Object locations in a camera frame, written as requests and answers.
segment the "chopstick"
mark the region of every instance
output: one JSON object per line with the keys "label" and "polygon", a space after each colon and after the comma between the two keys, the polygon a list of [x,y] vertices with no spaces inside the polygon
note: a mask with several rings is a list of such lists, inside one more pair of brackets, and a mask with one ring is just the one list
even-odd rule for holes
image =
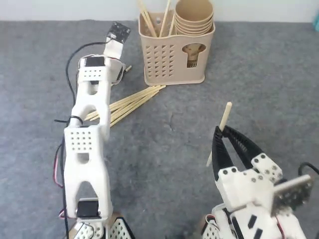
{"label": "chopstick", "polygon": [[130,114],[131,112],[133,112],[134,110],[136,110],[138,107],[140,107],[142,104],[144,104],[146,101],[148,101],[150,98],[152,98],[153,96],[155,96],[159,91],[155,91],[154,93],[152,93],[151,95],[145,96],[144,98],[140,99],[139,101],[137,101],[136,103],[134,103],[132,105],[132,107],[123,115],[121,115],[120,117],[116,118],[114,121],[111,122],[110,127],[112,127],[113,125],[115,125],[117,122],[119,122],[120,120],[122,120],[124,117],[126,117],[128,114]]}
{"label": "chopstick", "polygon": [[142,0],[137,0],[137,1],[138,1],[138,5],[139,5],[139,8],[140,8],[141,15],[144,18],[144,21],[145,21],[146,25],[148,26],[152,37],[157,37],[155,29],[154,29],[154,26],[152,24],[152,21],[151,21],[150,15],[149,15],[149,12],[147,11],[147,9],[146,9],[144,3],[142,2]]}
{"label": "chopstick", "polygon": [[[157,90],[159,91],[159,90],[161,90],[161,89],[163,89],[165,87],[166,87],[165,85],[163,85],[163,86],[151,86],[151,87],[148,87],[148,88],[146,88],[146,89],[144,89],[142,91],[139,91],[139,92],[137,92],[137,93],[135,93],[133,95],[125,97],[124,99],[121,99],[119,101],[116,101],[116,102],[110,104],[110,111],[113,112],[113,111],[115,111],[115,110],[117,110],[117,109],[119,109],[121,107],[125,107],[127,104],[133,102],[134,100],[139,99],[141,97],[144,97],[146,95],[149,95],[149,94],[151,94],[154,91],[157,91]],[[85,117],[84,120],[92,119],[92,118],[96,117],[97,115],[98,115],[97,111],[93,111],[93,112],[89,113]]]}
{"label": "chopstick", "polygon": [[172,32],[173,32],[173,28],[174,28],[174,21],[175,21],[175,12],[173,15],[173,19],[171,20],[171,24],[170,24],[170,28],[169,28],[169,32],[168,32],[168,36],[171,36]]}
{"label": "chopstick", "polygon": [[165,28],[166,19],[167,19],[167,14],[168,14],[168,11],[169,11],[169,6],[170,6],[170,0],[167,1],[166,10],[165,10],[165,13],[164,13],[163,22],[162,22],[162,24],[161,24],[159,37],[162,37],[163,31],[164,31],[164,28]]}
{"label": "chopstick", "polygon": [[[223,117],[221,118],[220,124],[219,124],[219,128],[220,130],[223,132],[224,128],[226,126],[227,120],[228,120],[228,116],[231,110],[231,107],[233,106],[233,104],[231,102],[227,102]],[[206,163],[206,167],[208,167],[212,162],[212,151],[210,152],[210,155],[208,157],[207,163]]]}

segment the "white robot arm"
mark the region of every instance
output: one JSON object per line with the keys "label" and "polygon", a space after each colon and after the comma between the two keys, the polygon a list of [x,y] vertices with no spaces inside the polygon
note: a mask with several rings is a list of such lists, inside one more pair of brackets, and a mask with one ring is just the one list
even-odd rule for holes
{"label": "white robot arm", "polygon": [[[123,76],[125,65],[119,59],[129,34],[129,28],[115,22],[107,35],[103,55],[90,55],[79,62],[76,103],[70,123],[64,130],[64,185],[67,216],[77,218],[79,223],[92,229],[84,231],[84,235],[81,232],[81,238],[110,237],[107,222],[112,216],[113,206],[103,145],[110,133],[111,86]],[[83,119],[93,110],[99,113],[99,123],[83,126]],[[82,182],[90,183],[97,198],[76,200]]]}
{"label": "white robot arm", "polygon": [[[223,137],[230,140],[245,171],[234,166]],[[306,239],[293,210],[309,200],[309,175],[287,181],[253,141],[229,126],[223,132],[215,129],[212,165],[224,203],[206,217],[203,239]]]}

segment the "beige paper cup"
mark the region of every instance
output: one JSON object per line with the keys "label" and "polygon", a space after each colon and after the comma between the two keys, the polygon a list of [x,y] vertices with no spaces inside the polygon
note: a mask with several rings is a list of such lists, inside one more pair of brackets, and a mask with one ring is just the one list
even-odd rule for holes
{"label": "beige paper cup", "polygon": [[180,28],[185,28],[186,30],[197,30],[197,31],[204,29],[204,28],[207,28],[209,25],[212,26],[212,24],[213,24],[213,18],[210,18],[209,21],[206,22],[205,24],[196,25],[196,26],[181,23],[178,18],[175,18],[174,21],[175,21],[175,24],[178,25]]}
{"label": "beige paper cup", "polygon": [[213,13],[213,5],[209,0],[180,0],[175,8],[175,16],[179,22],[192,26],[207,23]]}
{"label": "beige paper cup", "polygon": [[207,33],[210,29],[211,26],[208,26],[207,28],[200,30],[200,31],[188,31],[185,29],[180,28],[178,25],[175,25],[176,31],[179,35],[188,35],[188,36],[200,36],[200,35],[204,35],[205,33]]}
{"label": "beige paper cup", "polygon": [[181,31],[190,32],[190,33],[206,32],[212,27],[212,25],[213,25],[213,22],[210,22],[209,24],[207,24],[206,26],[201,27],[201,28],[187,28],[187,27],[180,25],[177,21],[175,22],[175,26],[177,26]]}

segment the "utensil holder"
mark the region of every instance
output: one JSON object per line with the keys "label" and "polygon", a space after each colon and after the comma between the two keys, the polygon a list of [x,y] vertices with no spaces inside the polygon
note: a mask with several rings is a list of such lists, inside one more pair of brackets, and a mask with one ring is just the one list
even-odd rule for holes
{"label": "utensil holder", "polygon": [[[168,36],[174,11],[169,11],[164,26],[163,37],[151,37],[150,31],[140,15],[139,34],[141,36],[144,57],[144,79],[147,85],[196,84],[205,80],[205,68],[215,32],[215,24],[208,33],[201,36]],[[164,13],[149,13],[157,35],[159,35]],[[198,55],[196,62],[188,62],[185,46],[200,43],[205,49]]]}

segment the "white wall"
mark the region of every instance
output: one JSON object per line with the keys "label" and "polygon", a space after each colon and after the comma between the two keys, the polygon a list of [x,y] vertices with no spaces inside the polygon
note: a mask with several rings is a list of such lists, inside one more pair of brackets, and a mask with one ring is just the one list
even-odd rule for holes
{"label": "white wall", "polygon": [[[319,13],[319,0],[213,2],[216,21],[311,22]],[[164,11],[166,0],[144,3],[149,11]],[[0,0],[0,20],[133,20],[138,14],[136,0]]]}

